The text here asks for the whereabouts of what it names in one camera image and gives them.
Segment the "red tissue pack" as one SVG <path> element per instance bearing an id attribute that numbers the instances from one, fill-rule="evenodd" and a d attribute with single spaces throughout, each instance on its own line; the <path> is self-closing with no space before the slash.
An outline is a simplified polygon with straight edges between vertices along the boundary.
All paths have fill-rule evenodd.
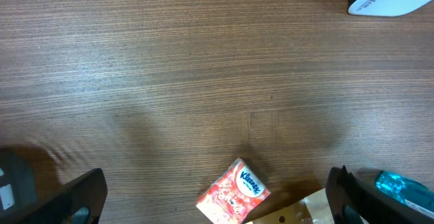
<path id="1" fill-rule="evenodd" d="M 213 224 L 241 224 L 271 192 L 250 167 L 237 158 L 196 201 Z"/>

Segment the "beige nut snack pouch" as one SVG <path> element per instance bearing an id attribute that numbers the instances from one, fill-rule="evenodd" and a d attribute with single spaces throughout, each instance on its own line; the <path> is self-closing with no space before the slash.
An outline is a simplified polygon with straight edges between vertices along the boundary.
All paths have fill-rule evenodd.
<path id="1" fill-rule="evenodd" d="M 288 207 L 271 214 L 249 221 L 246 224 L 322 224 L 335 223 L 334 214 L 342 216 L 342 207 L 347 197 L 341 193 L 333 193 L 328 198 L 326 188 Z"/>

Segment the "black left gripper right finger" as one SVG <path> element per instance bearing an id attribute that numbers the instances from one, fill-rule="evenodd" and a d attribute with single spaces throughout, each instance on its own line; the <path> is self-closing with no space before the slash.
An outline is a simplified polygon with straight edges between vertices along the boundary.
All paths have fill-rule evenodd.
<path id="1" fill-rule="evenodd" d="M 433 218 L 357 179 L 344 166 L 330 170 L 325 192 L 337 224 L 433 224 Z"/>

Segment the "blue mouthwash bottle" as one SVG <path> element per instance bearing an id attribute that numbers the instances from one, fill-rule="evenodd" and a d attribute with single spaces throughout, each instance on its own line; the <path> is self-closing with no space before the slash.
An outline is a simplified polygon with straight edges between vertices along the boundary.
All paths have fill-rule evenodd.
<path id="1" fill-rule="evenodd" d="M 433 192 L 423 184 L 393 172 L 382 171 L 376 188 L 406 206 L 433 218 Z"/>

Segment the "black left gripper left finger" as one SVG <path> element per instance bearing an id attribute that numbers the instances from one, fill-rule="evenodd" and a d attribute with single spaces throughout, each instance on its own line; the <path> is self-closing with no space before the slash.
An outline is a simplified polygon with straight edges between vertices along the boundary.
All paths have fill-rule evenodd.
<path id="1" fill-rule="evenodd" d="M 95 168 L 62 186 L 50 197 L 13 214 L 15 224 L 98 224 L 108 187 L 102 169 Z"/>

